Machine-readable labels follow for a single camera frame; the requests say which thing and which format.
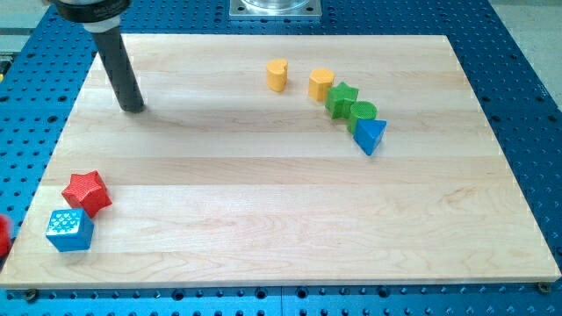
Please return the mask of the black robot arm flange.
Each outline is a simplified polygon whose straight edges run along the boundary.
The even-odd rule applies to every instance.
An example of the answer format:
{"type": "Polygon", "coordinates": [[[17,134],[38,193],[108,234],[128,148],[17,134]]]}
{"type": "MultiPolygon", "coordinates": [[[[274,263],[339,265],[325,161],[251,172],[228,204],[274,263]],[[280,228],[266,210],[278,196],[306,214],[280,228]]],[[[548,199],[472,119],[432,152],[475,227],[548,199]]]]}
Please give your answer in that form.
{"type": "Polygon", "coordinates": [[[48,0],[67,21],[82,24],[89,32],[109,31],[120,24],[120,14],[131,0],[48,0]]]}

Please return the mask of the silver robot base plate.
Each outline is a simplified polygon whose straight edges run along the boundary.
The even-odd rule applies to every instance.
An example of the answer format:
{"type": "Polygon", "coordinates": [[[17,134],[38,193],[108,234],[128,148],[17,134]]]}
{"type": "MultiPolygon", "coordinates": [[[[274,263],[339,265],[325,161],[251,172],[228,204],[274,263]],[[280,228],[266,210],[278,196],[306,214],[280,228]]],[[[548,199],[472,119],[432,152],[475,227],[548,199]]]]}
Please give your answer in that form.
{"type": "Polygon", "coordinates": [[[229,16],[252,18],[320,18],[321,0],[230,0],[229,16]]]}

